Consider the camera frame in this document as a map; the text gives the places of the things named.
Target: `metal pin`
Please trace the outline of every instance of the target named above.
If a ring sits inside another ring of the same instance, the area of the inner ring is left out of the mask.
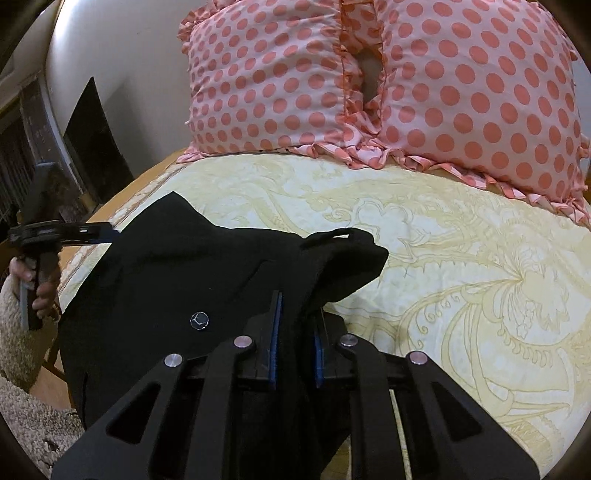
[[[350,333],[346,333],[340,338],[340,344],[342,346],[352,347],[357,345],[357,337],[355,335],[351,335]]]
[[[170,355],[167,355],[164,359],[164,365],[171,368],[178,367],[182,363],[183,357],[178,353],[171,353]]]
[[[412,363],[414,363],[415,365],[424,365],[429,360],[429,357],[426,354],[424,354],[423,352],[420,352],[418,350],[415,350],[414,352],[410,352],[408,354],[408,358],[410,358],[410,361]]]
[[[252,338],[248,335],[240,335],[234,339],[234,345],[238,348],[247,348],[252,345]]]

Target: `pillow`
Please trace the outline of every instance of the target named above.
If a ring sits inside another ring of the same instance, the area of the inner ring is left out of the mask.
[[[367,106],[369,145],[413,170],[587,222],[579,168],[589,156],[574,99],[573,46],[525,0],[377,0],[384,69]]]
[[[375,49],[382,43],[372,0],[341,0],[343,31],[341,42],[357,54],[364,48]]]
[[[374,154],[357,146],[376,131],[341,30],[337,0],[214,0],[189,13],[178,37],[193,141],[179,162],[283,149],[367,163]]]

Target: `bedspread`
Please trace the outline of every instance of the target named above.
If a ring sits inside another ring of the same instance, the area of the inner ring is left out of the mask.
[[[122,229],[172,191],[226,227],[371,232],[390,252],[382,275],[327,308],[384,352],[428,353],[543,475],[589,415],[591,232],[568,218],[394,165],[242,154],[170,166],[111,221]],[[107,248],[76,252],[64,307]],[[326,478],[345,475],[347,456],[335,462]]]

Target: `black garment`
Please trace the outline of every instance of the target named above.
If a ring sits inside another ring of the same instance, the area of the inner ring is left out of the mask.
[[[90,426],[169,353],[205,355],[240,335],[279,290],[278,393],[245,396],[244,425],[251,427],[242,428],[249,440],[241,442],[241,477],[317,478],[347,432],[346,422],[335,427],[339,438],[327,433],[331,441],[316,431],[326,429],[314,420],[318,403],[311,405],[297,363],[306,319],[377,278],[387,256],[357,229],[302,239],[218,227],[169,194],[129,224],[63,315],[61,358],[76,409]],[[195,312],[209,316],[205,330],[191,328]],[[326,417],[341,412],[346,398],[335,401]]]

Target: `silver rivet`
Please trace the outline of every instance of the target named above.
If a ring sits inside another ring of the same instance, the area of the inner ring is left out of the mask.
[[[424,354],[423,352],[419,352],[418,350],[410,352],[408,357],[410,358],[410,361],[415,365],[424,365],[429,360],[429,357],[426,354]]]
[[[204,312],[193,313],[189,323],[195,330],[205,330],[205,327],[209,325],[209,317]]]
[[[178,353],[171,353],[167,355],[164,359],[164,365],[167,367],[178,367],[180,364],[183,363],[183,357]]]
[[[345,335],[343,335],[340,338],[340,344],[342,346],[348,346],[348,347],[355,346],[355,345],[357,345],[357,342],[358,342],[357,337],[355,335],[351,335],[350,333],[346,333]]]
[[[248,335],[240,335],[234,339],[234,345],[238,348],[247,348],[252,345],[252,338]]]

